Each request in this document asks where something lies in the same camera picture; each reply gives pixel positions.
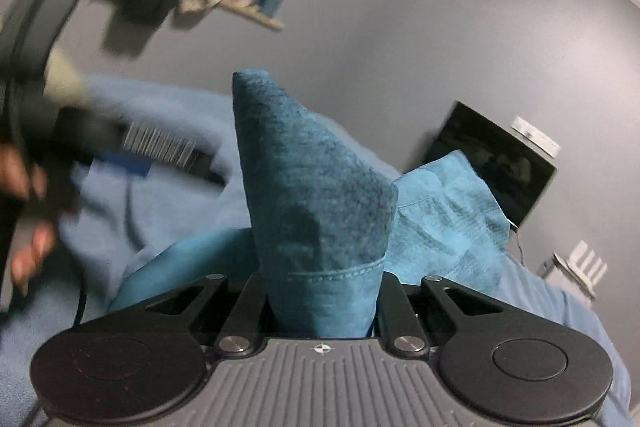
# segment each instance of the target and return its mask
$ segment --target television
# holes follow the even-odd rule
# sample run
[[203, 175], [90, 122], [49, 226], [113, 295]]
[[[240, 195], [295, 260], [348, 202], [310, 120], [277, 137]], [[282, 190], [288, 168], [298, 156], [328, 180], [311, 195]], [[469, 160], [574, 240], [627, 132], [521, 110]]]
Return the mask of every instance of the television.
[[530, 213], [556, 172], [526, 143], [462, 102], [455, 103], [422, 161], [430, 163], [456, 150], [464, 153], [515, 227]]

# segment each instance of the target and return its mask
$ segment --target blue blanket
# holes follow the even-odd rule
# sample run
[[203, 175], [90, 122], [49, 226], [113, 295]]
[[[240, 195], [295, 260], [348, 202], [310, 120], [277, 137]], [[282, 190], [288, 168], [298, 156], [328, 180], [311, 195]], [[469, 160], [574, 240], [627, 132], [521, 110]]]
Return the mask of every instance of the blue blanket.
[[[127, 282], [135, 280], [136, 271], [142, 266], [150, 269], [159, 265], [163, 256], [158, 257], [158, 254], [167, 247], [173, 245], [169, 251], [178, 254], [193, 252], [194, 248], [196, 251], [209, 249], [209, 253], [215, 253], [224, 251], [225, 245], [244, 241], [249, 251], [252, 241], [248, 235], [250, 232], [246, 230], [249, 218], [233, 132], [232, 106], [228, 97], [105, 77], [92, 78], [91, 86], [99, 105], [103, 107], [117, 110], [125, 116], [142, 116], [210, 144], [217, 151], [215, 168], [223, 173], [227, 183], [222, 191], [206, 187], [203, 194], [201, 185], [193, 185], [197, 182], [162, 169], [153, 169], [146, 178], [129, 176], [121, 169], [97, 164], [89, 171], [83, 169], [76, 172], [85, 206], [76, 222], [67, 220], [61, 223], [61, 235], [87, 270], [92, 288], [90, 314], [96, 315], [105, 311], [121, 286], [118, 299], [127, 298], [127, 287], [132, 285], [122, 285], [122, 280], [128, 276], [131, 277]], [[389, 179], [398, 178], [397, 171], [358, 146], [339, 126], [319, 116], [316, 118], [327, 124], [334, 134], [374, 169]], [[460, 158], [454, 161], [463, 167], [464, 162]], [[401, 258], [394, 259], [393, 253], [388, 251], [386, 262], [392, 267], [391, 270], [399, 273], [407, 282], [415, 282], [412, 279], [419, 279], [418, 274], [426, 271], [438, 271], [498, 299], [587, 333], [607, 350], [615, 368], [614, 385], [599, 421], [605, 427], [630, 426], [627, 412], [630, 380], [596, 315], [564, 292], [550, 288], [510, 261], [504, 254], [506, 236], [500, 216], [489, 211], [478, 221], [478, 216], [470, 212], [474, 205], [483, 201], [482, 198], [475, 203], [467, 201], [466, 206], [462, 204], [460, 210], [454, 213], [447, 208], [447, 200], [452, 197], [462, 197], [464, 200], [468, 190], [482, 193], [481, 185], [472, 184], [465, 192], [462, 186], [456, 185], [460, 181], [456, 181], [455, 176], [443, 177], [444, 174], [433, 171], [433, 166], [423, 170], [421, 189], [433, 197], [411, 200], [415, 196], [411, 192], [411, 185], [403, 188], [404, 178], [404, 181], [397, 182], [399, 198], [404, 203], [398, 207], [396, 221], [408, 219], [413, 224], [408, 232], [405, 229], [396, 237], [392, 232], [390, 248], [407, 241], [407, 234], [413, 233], [414, 237], [410, 240], [424, 240], [428, 245], [426, 251], [439, 245], [438, 252], [446, 255], [433, 258], [441, 257], [446, 259], [446, 263], [429, 261], [424, 255], [417, 255], [412, 263], [422, 264], [418, 264], [415, 271], [407, 269], [403, 275]], [[420, 220], [434, 209], [438, 209], [440, 217], [435, 221], [429, 217], [431, 221], [428, 226], [431, 230], [426, 236], [421, 232], [424, 228], [420, 227]], [[462, 216], [457, 223], [456, 216]], [[447, 226], [452, 225], [460, 232], [455, 237], [447, 235]], [[195, 257], [210, 260], [215, 255]], [[466, 261], [482, 258], [487, 259], [487, 270], [478, 271], [478, 266], [468, 269]], [[249, 271], [255, 269], [252, 259], [250, 256], [232, 261]], [[49, 265], [52, 269], [54, 264], [62, 262], [62, 258], [52, 259]], [[180, 267], [172, 265], [174, 276], [178, 274], [178, 279], [183, 277], [188, 282], [202, 273], [217, 271], [210, 266], [187, 265], [189, 263], [184, 264], [182, 275], [179, 275]], [[232, 273], [233, 266], [222, 267], [220, 271]], [[2, 327], [0, 425], [3, 426], [15, 425], [31, 406], [34, 397], [28, 384], [28, 361], [34, 350], [53, 333], [66, 328], [72, 319], [76, 288], [73, 283], [63, 284], [60, 279], [48, 277], [46, 272], [47, 267], [40, 283], [33, 288], [30, 306], [13, 315]], [[244, 277], [242, 273], [238, 276], [240, 279]], [[138, 289], [136, 295], [129, 295], [128, 298], [137, 300], [144, 296], [144, 292], [155, 295], [158, 290], [163, 291], [159, 287], [142, 288], [142, 292]]]

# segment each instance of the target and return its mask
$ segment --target circular cap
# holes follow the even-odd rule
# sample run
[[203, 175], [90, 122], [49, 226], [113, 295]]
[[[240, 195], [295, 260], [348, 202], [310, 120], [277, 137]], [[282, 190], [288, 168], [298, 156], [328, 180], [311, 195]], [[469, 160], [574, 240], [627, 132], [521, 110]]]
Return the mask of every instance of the circular cap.
[[394, 340], [394, 347], [396, 349], [408, 353], [416, 353], [417, 351], [424, 349], [424, 346], [424, 340], [419, 339], [418, 337], [413, 337], [411, 335], [398, 337], [396, 338], [396, 340]]
[[63, 331], [31, 361], [31, 382], [47, 412], [70, 423], [149, 420], [186, 399], [206, 371], [189, 333]]
[[535, 339], [514, 339], [495, 348], [494, 363], [510, 377], [543, 381], [557, 377], [566, 368], [564, 351]]
[[242, 353], [249, 346], [251, 343], [244, 337], [224, 337], [218, 343], [218, 347], [228, 353]]

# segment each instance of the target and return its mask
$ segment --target television screen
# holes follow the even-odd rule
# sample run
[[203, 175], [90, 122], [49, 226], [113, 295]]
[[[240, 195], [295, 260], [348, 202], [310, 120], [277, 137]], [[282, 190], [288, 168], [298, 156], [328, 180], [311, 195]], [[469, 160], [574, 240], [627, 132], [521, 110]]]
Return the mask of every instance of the television screen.
[[456, 150], [464, 153], [516, 227], [556, 171], [533, 149], [462, 102], [456, 102], [423, 162], [436, 161]]

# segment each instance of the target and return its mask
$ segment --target gray ribbed panel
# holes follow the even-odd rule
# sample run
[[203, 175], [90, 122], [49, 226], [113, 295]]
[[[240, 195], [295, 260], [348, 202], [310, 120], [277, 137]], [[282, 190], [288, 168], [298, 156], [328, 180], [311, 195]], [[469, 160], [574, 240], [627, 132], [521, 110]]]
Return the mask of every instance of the gray ribbed panel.
[[[269, 341], [220, 363], [201, 393], [149, 427], [498, 427], [456, 402], [430, 367], [375, 339]], [[52, 427], [66, 424], [54, 421]], [[582, 427], [597, 427], [586, 422]]]

